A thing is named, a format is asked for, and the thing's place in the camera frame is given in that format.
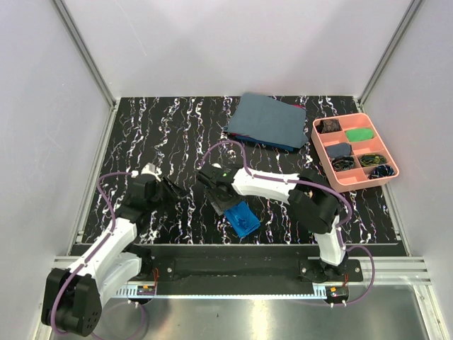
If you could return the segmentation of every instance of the black table surface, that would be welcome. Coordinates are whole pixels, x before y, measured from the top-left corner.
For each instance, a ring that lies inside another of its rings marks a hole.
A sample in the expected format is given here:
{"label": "black table surface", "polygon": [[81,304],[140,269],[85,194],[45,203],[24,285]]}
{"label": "black table surface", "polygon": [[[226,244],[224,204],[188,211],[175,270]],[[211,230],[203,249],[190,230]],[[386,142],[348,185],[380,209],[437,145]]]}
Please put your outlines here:
{"label": "black table surface", "polygon": [[[316,118],[356,113],[348,96],[276,96],[278,101],[306,109],[305,133],[309,137]],[[101,174],[140,170],[146,163],[159,166],[170,180],[190,195],[174,208],[158,210],[150,227],[141,233],[141,244],[310,244],[312,234],[299,226],[283,203],[247,197],[246,202],[261,226],[239,238],[224,216],[218,216],[195,179],[195,169],[207,149],[227,139],[222,128],[234,114],[240,97],[122,98],[103,160]],[[311,142],[298,152],[259,144],[244,144],[253,169],[293,174],[308,168],[324,176]],[[212,163],[241,162],[236,146],[224,145],[211,153]],[[121,204],[126,176],[114,176],[103,188],[114,204]],[[344,193],[353,207],[351,221],[343,228],[348,243],[396,243],[394,227],[380,187]],[[345,209],[340,215],[344,217]],[[96,192],[84,229],[82,243],[93,243],[110,221],[105,202]]]}

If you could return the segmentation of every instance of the dark blue cloth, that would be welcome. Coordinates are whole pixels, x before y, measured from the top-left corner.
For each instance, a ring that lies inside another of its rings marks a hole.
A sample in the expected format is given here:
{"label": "dark blue cloth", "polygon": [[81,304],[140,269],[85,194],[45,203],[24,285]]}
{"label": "dark blue cloth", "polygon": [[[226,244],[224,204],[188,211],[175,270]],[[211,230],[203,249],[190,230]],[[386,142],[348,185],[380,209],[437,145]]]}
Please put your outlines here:
{"label": "dark blue cloth", "polygon": [[239,237],[245,237],[260,227],[260,220],[252,213],[244,201],[225,210],[224,214]]}
{"label": "dark blue cloth", "polygon": [[304,134],[305,116],[303,108],[260,94],[245,93],[226,131],[266,145],[299,149],[309,141]]}
{"label": "dark blue cloth", "polygon": [[270,147],[278,147],[279,149],[288,150],[290,152],[294,151],[293,147],[288,147],[287,145],[281,145],[281,144],[274,144],[274,143],[264,142],[262,140],[255,140],[253,138],[246,137],[246,136],[241,136],[241,135],[234,135],[234,137],[236,139],[238,139],[238,140],[247,140],[249,142],[254,142],[254,143],[257,143],[257,144],[269,145]]}

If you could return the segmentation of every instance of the pink tray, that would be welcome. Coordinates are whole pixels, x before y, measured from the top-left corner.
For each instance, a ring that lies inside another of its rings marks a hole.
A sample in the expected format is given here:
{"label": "pink tray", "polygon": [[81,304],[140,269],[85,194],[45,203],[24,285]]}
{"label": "pink tray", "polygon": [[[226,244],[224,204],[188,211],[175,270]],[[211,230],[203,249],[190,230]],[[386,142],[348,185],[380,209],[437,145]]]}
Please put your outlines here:
{"label": "pink tray", "polygon": [[[338,119],[342,131],[321,134],[318,133],[316,126],[318,126],[319,123],[325,119]],[[362,142],[349,142],[345,131],[356,128],[369,128],[373,130],[374,137],[370,140],[364,140]],[[399,169],[396,166],[394,159],[391,157],[388,149],[382,142],[382,139],[374,128],[372,121],[364,113],[353,113],[351,115],[339,115],[336,117],[316,119],[313,122],[311,140],[316,148],[316,152],[318,152],[319,159],[321,160],[321,164],[326,172],[330,185],[339,193],[371,188],[373,186],[383,186],[385,183],[399,175]],[[354,158],[355,165],[351,170],[337,172],[333,170],[332,163],[328,158],[324,147],[341,142],[346,142],[352,145],[351,156]],[[378,179],[368,179],[368,176],[376,167],[362,167],[358,161],[358,157],[363,154],[381,154],[387,159],[387,164],[394,169],[395,174],[393,176]]]}

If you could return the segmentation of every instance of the purple cable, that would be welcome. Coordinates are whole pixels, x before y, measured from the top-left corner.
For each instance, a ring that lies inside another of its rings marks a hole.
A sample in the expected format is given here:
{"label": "purple cable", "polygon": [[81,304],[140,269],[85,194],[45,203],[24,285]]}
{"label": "purple cable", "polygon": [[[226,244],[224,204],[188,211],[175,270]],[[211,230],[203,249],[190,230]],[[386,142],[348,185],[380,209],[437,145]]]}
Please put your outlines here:
{"label": "purple cable", "polygon": [[[107,310],[106,312],[109,312],[111,310],[114,310],[116,307],[119,307],[121,305],[128,305],[129,303],[128,302],[122,302],[122,303],[119,303],[117,304],[116,306],[110,308],[109,310]],[[147,311],[144,309],[144,307],[141,305],[141,304],[138,304],[138,306],[140,307],[140,312],[141,312],[141,320],[140,320],[140,326],[139,328],[137,328],[137,330],[134,332],[133,335],[131,335],[129,338],[127,338],[126,340],[133,340],[140,332],[141,330],[143,329],[145,323],[146,323],[146,314],[147,314]],[[94,333],[91,333],[91,336],[96,339],[96,340],[104,340],[103,338],[101,338],[100,336],[97,336],[96,334]]]}
{"label": "purple cable", "polygon": [[[112,227],[110,228],[110,232],[113,232],[113,230],[115,230],[115,227],[116,227],[116,217],[115,217],[115,209],[113,208],[113,205],[112,203],[110,202],[110,200],[108,199],[107,195],[104,193],[104,190],[102,190],[101,188],[101,181],[103,179],[106,179],[107,177],[111,177],[111,176],[118,176],[118,175],[125,175],[125,176],[130,176],[132,175],[130,172],[124,172],[124,171],[119,171],[119,172],[112,172],[111,174],[106,174],[106,175],[103,175],[101,177],[99,177],[98,179],[98,183],[96,185],[96,188],[98,189],[99,193],[101,194],[102,198],[104,199],[104,201],[107,203],[107,206],[108,206],[108,209],[110,211],[110,214],[112,215]],[[110,237],[111,234],[107,234],[101,242],[99,242],[99,244],[96,246],[96,248],[86,257],[85,259],[85,264],[87,264],[92,258],[93,256],[99,251],[99,249],[107,242],[108,238]],[[59,305],[59,302],[60,300],[62,299],[62,296],[64,294],[64,291],[66,290],[66,288],[68,288],[68,285],[71,283],[71,281],[76,277],[77,273],[84,267],[83,264],[81,264],[80,266],[78,266],[72,273],[71,275],[69,275],[69,277],[65,280],[65,282],[63,283],[62,287],[59,289],[58,291],[58,294],[57,294],[57,297],[55,298],[55,301],[54,301],[54,304],[52,306],[52,310],[50,312],[50,326],[52,327],[52,330],[55,334],[58,334],[58,335],[67,335],[68,332],[67,331],[60,331],[57,327],[57,323],[55,321],[55,317],[57,316],[57,309],[58,309],[58,305]]]}
{"label": "purple cable", "polygon": [[[203,156],[202,160],[201,160],[201,166],[203,166],[203,164],[205,164],[205,160],[206,160],[206,157],[208,154],[211,153],[211,151],[220,146],[220,145],[223,145],[223,144],[235,144],[235,145],[238,145],[240,148],[241,148],[241,153],[242,153],[242,160],[243,160],[243,168],[246,170],[246,173],[252,177],[256,177],[257,179],[266,179],[266,180],[269,180],[269,181],[274,181],[274,182],[281,182],[281,183],[284,183],[285,181],[281,178],[275,178],[275,177],[270,177],[270,176],[263,176],[263,175],[253,175],[249,169],[249,167],[247,166],[247,158],[246,158],[246,150],[243,148],[242,144],[239,143],[239,142],[236,142],[234,140],[222,140],[221,142],[218,142],[217,144],[214,144],[212,145],[205,153],[205,155]],[[348,222],[351,217],[352,217],[352,208],[351,208],[351,205],[349,204],[349,202],[346,200],[346,198],[343,197],[343,195],[337,193],[335,190],[327,187],[327,186],[322,186],[320,184],[317,184],[317,183],[312,183],[312,182],[308,182],[308,181],[301,181],[301,180],[296,180],[296,179],[290,179],[287,181],[288,183],[295,183],[295,184],[302,184],[302,185],[305,185],[305,186],[311,186],[313,188],[317,188],[317,189],[321,189],[322,191],[325,191],[325,192],[328,192],[332,195],[334,195],[337,199],[339,199],[345,206],[346,206],[346,210],[347,210],[347,213],[348,215],[346,216],[346,218],[342,219],[340,222],[338,222],[338,224],[336,225],[337,228],[339,228],[341,225],[344,225],[346,222]],[[340,247],[344,247],[345,246],[345,242],[343,241],[343,236],[341,234],[341,231],[340,230],[336,230],[337,231],[337,235],[338,235],[338,242],[340,243]]]}
{"label": "purple cable", "polygon": [[[203,156],[202,160],[201,160],[201,166],[203,166],[203,164],[205,163],[205,160],[207,158],[207,156],[211,153],[211,151],[213,149],[215,149],[216,147],[220,146],[220,145],[223,145],[223,144],[235,144],[235,145],[238,145],[240,148],[241,148],[241,153],[242,153],[242,160],[243,160],[243,167],[244,169],[246,170],[246,173],[250,176],[254,176],[256,177],[257,179],[266,179],[266,180],[269,180],[269,181],[275,181],[275,182],[285,182],[284,180],[282,180],[281,178],[275,178],[275,177],[270,177],[270,176],[262,176],[262,175],[252,175],[249,167],[247,166],[247,158],[246,158],[246,150],[243,148],[242,144],[239,143],[239,142],[236,142],[234,140],[222,140],[221,142],[218,142],[217,144],[214,144],[212,145],[205,153],[205,155]],[[340,222],[338,222],[338,224],[336,225],[336,227],[340,227],[341,225],[344,225],[346,222],[349,222],[351,217],[352,217],[352,208],[351,208],[351,205],[349,204],[349,202],[343,197],[343,195],[337,193],[336,191],[334,191],[333,189],[327,187],[327,186],[322,186],[320,184],[316,184],[316,183],[312,183],[312,182],[308,182],[308,181],[300,181],[300,180],[294,180],[294,179],[290,179],[287,181],[288,183],[296,183],[296,184],[302,184],[302,185],[305,185],[305,186],[311,186],[313,188],[318,188],[318,189],[321,189],[325,192],[328,192],[332,195],[334,195],[336,198],[338,198],[341,202],[343,202],[345,205],[346,205],[346,210],[348,211],[348,216],[346,216],[346,218],[344,218],[343,220],[341,220]],[[337,234],[338,234],[338,242],[340,243],[340,247],[345,247],[345,243],[343,242],[343,237],[341,235],[341,231],[337,229]],[[368,295],[368,293],[370,292],[373,284],[374,284],[374,277],[376,276],[376,269],[374,267],[374,260],[373,260],[373,256],[371,255],[371,253],[369,252],[369,250],[367,249],[367,247],[365,246],[362,246],[361,244],[358,244],[358,245],[355,245],[355,246],[352,246],[350,247],[349,249],[346,249],[346,251],[351,251],[355,248],[361,248],[363,249],[368,257],[369,257],[369,260],[371,261],[371,267],[372,267],[372,275],[371,275],[371,281],[369,282],[369,286],[367,288],[367,290],[365,291],[365,293],[363,293],[362,296],[360,296],[359,298],[357,298],[356,300],[353,300],[351,302],[349,302],[348,304],[349,305],[353,305],[355,304],[356,302],[359,302],[361,301],[365,296]],[[327,307],[330,307],[329,305],[318,305],[318,304],[314,304],[314,303],[310,303],[310,302],[300,302],[301,304],[303,305],[311,305],[311,306],[327,306]]]}

